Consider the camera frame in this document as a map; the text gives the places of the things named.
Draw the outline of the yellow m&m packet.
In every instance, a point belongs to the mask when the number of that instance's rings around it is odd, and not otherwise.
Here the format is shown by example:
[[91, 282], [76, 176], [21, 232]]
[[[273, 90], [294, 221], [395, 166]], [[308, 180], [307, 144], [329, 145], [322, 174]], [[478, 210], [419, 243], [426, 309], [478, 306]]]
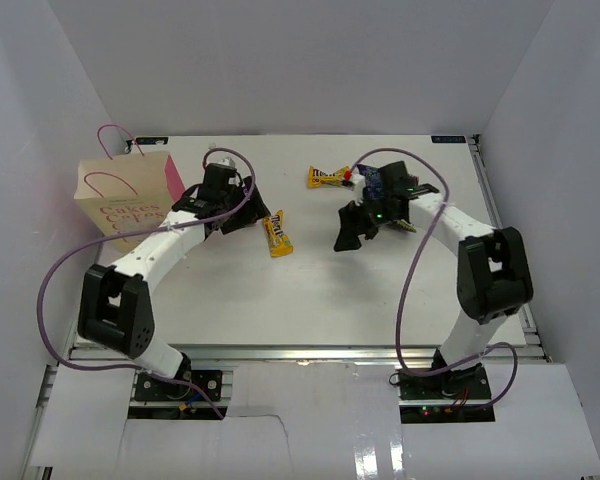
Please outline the yellow m&m packet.
[[280, 258], [291, 254], [294, 246], [289, 236], [283, 230], [284, 211], [265, 217], [262, 225], [265, 230], [269, 254], [272, 258]]
[[326, 185], [341, 187], [349, 172], [348, 167], [342, 167], [333, 173], [326, 173], [319, 168], [310, 166], [307, 175], [307, 187], [319, 188]]

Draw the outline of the yellow M&M packet back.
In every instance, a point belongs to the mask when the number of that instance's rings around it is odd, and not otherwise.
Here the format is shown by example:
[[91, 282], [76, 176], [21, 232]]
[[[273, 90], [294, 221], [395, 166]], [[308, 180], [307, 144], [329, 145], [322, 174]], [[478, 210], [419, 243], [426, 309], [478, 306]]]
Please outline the yellow M&M packet back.
[[307, 175], [307, 187], [319, 188], [326, 185], [341, 187], [349, 172], [348, 167], [342, 167], [333, 173], [326, 173], [319, 168], [310, 166]]

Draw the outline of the beige and pink paper bag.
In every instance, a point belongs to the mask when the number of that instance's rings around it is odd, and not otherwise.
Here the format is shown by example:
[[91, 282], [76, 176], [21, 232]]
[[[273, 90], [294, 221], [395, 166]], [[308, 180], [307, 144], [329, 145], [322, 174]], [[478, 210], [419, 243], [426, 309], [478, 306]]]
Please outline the beige and pink paper bag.
[[155, 228], [185, 191], [171, 154], [156, 151], [83, 160], [74, 200], [105, 236]]

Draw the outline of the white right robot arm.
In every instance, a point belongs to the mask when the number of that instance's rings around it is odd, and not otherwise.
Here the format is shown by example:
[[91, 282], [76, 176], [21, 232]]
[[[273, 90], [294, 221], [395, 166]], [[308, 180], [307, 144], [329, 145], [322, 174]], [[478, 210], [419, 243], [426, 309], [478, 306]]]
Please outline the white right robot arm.
[[439, 396], [455, 398], [468, 385], [465, 371], [490, 351], [489, 342], [504, 321], [533, 297], [522, 236], [513, 227], [498, 229], [451, 205], [447, 193], [418, 184], [401, 161], [381, 167], [378, 174], [382, 192], [375, 195], [363, 175], [345, 173], [343, 183], [355, 198], [338, 211], [334, 249], [358, 250], [381, 226], [403, 220], [425, 228], [426, 238], [435, 238], [455, 255], [458, 318], [429, 370], [402, 370], [416, 378], [432, 377]]

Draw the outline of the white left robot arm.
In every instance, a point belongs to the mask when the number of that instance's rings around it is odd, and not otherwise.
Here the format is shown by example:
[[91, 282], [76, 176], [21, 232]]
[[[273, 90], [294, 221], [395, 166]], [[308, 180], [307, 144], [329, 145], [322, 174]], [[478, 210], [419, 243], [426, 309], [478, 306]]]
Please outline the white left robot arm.
[[156, 232], [130, 253], [84, 276], [78, 317], [82, 338], [118, 352], [157, 375], [157, 387], [179, 399], [191, 387], [190, 361], [156, 333], [152, 294], [194, 247], [214, 232], [227, 235], [269, 215], [252, 176], [213, 163], [201, 184], [183, 192]]

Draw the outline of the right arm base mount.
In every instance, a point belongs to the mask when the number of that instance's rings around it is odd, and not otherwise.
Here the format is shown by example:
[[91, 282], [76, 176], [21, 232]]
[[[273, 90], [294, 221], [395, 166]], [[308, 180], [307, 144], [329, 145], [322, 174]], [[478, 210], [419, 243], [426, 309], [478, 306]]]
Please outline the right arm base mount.
[[492, 423], [496, 420], [490, 384], [483, 366], [446, 377], [411, 377], [402, 371], [389, 376], [398, 390], [402, 425]]

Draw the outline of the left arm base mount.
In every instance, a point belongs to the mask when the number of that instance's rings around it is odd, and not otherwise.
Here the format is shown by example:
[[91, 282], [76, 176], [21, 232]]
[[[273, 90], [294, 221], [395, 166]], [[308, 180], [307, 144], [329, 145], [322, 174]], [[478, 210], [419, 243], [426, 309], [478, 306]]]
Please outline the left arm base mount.
[[220, 406], [223, 372], [192, 370], [184, 374], [186, 385], [172, 384], [146, 373], [137, 376], [128, 418], [136, 420], [221, 420], [227, 408]]

